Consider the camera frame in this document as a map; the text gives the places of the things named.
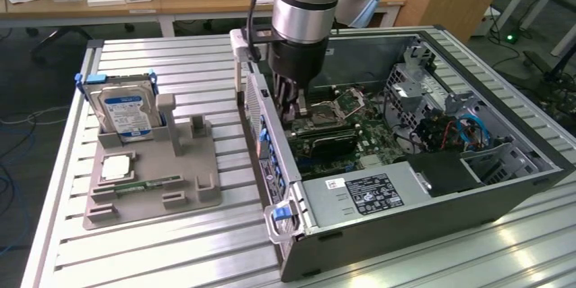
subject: warning sticker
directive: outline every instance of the warning sticker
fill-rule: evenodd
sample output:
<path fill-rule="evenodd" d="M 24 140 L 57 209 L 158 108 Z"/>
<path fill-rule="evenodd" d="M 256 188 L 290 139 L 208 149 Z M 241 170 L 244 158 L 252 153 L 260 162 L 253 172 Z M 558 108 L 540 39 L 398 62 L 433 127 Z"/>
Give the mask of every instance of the warning sticker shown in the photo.
<path fill-rule="evenodd" d="M 402 199 L 397 195 L 394 186 L 385 173 L 346 181 L 345 186 L 350 193 L 353 204 L 362 215 L 404 206 Z"/>
<path fill-rule="evenodd" d="M 124 136 L 140 136 L 149 133 L 152 126 L 148 114 L 140 110 L 144 105 L 142 97 L 106 98 L 104 103 L 117 133 Z"/>

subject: green circuit board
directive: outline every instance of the green circuit board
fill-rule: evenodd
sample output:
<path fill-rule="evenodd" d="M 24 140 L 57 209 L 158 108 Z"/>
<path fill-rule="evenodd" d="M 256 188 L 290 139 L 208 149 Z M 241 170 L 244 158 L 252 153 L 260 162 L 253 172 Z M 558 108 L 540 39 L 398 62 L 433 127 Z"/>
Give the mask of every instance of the green circuit board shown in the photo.
<path fill-rule="evenodd" d="M 288 137 L 302 179 L 388 165 L 405 155 L 377 111 L 353 89 L 312 104 L 312 116 L 292 123 Z"/>

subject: slotted aluminum table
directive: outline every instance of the slotted aluminum table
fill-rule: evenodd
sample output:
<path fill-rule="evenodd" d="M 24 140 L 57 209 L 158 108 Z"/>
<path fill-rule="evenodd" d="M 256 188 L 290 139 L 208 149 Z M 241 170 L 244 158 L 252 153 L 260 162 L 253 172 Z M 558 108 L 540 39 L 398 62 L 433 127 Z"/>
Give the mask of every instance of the slotted aluminum table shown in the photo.
<path fill-rule="evenodd" d="M 446 32 L 429 29 L 429 33 L 576 163 L 573 137 Z M 449 67 L 440 62 L 437 66 L 436 73 L 452 89 L 465 89 Z M 22 287 L 574 285 L 573 175 L 492 224 L 325 272 L 305 281 L 280 282 L 240 127 L 233 68 L 226 35 L 113 40 L 86 50 L 84 74 L 141 73 L 153 69 L 160 92 L 176 94 L 176 117 L 208 115 L 214 126 L 224 201 L 205 210 L 84 230 L 81 214 L 98 122 L 76 92 Z"/>

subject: blue cable on floor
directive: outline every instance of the blue cable on floor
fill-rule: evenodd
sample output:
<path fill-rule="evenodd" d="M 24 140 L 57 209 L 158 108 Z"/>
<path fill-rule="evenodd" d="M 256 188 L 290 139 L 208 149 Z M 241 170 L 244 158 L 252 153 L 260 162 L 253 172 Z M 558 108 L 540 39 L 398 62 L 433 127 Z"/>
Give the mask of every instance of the blue cable on floor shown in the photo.
<path fill-rule="evenodd" d="M 12 248 L 12 246 L 16 246 L 21 242 L 21 240 L 25 238 L 25 236 L 28 234 L 28 231 L 29 231 L 29 215 L 28 215 L 28 210 L 26 210 L 26 203 L 24 202 L 24 197 L 22 197 L 21 191 L 20 191 L 20 186 L 9 178 L 6 179 L 5 177 L 0 177 L 0 180 L 5 181 L 6 183 L 10 183 L 10 185 L 13 186 L 16 199 L 17 199 L 17 202 L 20 203 L 20 208 L 21 208 L 21 211 L 24 213 L 24 230 L 22 230 L 20 236 L 17 237 L 17 239 L 12 242 L 12 244 L 9 244 L 0 251 L 0 256 L 2 256 L 4 253 L 6 253 L 8 250 Z"/>

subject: barcode sticker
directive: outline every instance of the barcode sticker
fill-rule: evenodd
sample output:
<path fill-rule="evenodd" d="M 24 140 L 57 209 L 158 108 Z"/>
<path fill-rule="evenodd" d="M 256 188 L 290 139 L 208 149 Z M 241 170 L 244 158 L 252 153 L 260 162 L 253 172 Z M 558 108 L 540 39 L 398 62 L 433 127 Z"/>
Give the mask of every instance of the barcode sticker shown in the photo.
<path fill-rule="evenodd" d="M 329 179 L 325 181 L 325 186 L 328 187 L 329 190 L 344 187 L 345 180 L 344 178 Z"/>
<path fill-rule="evenodd" d="M 132 9 L 129 13 L 156 13 L 154 9 Z"/>

